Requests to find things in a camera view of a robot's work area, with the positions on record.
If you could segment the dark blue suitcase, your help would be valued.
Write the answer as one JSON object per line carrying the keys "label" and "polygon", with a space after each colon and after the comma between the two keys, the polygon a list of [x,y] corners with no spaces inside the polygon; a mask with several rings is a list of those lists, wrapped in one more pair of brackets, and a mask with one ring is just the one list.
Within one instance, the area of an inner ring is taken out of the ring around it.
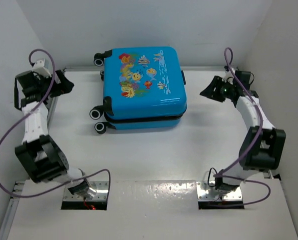
{"label": "dark blue suitcase", "polygon": [[95,53],[93,63],[104,68],[102,104],[89,111],[98,134],[109,128],[173,128],[180,122],[187,109],[186,82],[174,48],[113,48]]}

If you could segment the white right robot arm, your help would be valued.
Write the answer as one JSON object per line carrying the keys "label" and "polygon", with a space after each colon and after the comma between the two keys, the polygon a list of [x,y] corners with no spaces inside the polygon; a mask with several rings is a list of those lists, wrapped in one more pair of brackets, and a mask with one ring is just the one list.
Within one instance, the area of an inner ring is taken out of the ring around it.
{"label": "white right robot arm", "polygon": [[221,103],[231,100],[247,128],[238,159],[214,176],[214,188],[228,193],[257,173],[278,169],[286,132],[268,120],[260,105],[259,95],[250,89],[254,80],[253,73],[228,66],[225,72],[224,77],[214,76],[200,95]]}

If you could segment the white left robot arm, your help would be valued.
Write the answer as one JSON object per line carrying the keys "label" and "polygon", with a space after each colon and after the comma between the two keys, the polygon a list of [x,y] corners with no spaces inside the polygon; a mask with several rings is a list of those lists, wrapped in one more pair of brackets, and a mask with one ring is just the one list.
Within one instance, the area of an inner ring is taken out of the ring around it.
{"label": "white left robot arm", "polygon": [[68,160],[48,132],[48,100],[72,91],[74,84],[62,71],[51,73],[49,62],[41,58],[29,71],[14,79],[14,107],[26,116],[24,137],[15,154],[34,183],[65,184],[72,195],[91,200],[96,195],[85,173],[70,167]]}

